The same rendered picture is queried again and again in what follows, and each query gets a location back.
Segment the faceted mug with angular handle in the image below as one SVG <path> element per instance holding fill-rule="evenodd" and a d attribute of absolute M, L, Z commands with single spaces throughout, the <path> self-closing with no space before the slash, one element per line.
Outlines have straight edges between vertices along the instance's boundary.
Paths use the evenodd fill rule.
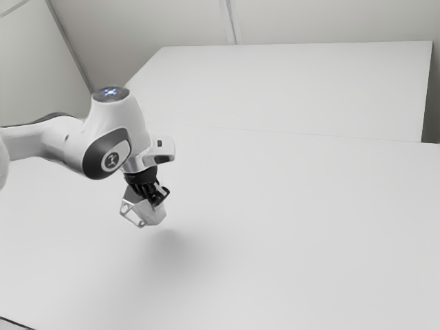
<path fill-rule="evenodd" d="M 166 217 L 166 209 L 163 203 L 153 206 L 127 186 L 120 206 L 120 215 L 135 226 L 143 228 L 160 224 Z"/>

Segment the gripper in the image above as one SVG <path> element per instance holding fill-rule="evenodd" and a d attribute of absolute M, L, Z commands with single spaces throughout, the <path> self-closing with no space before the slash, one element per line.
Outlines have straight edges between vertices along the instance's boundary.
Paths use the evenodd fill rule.
<path fill-rule="evenodd" d="M 124 173 L 124 178 L 137 195 L 151 200 L 152 207 L 160 206 L 170 194 L 170 190 L 157 180 L 157 167 L 138 173 Z"/>

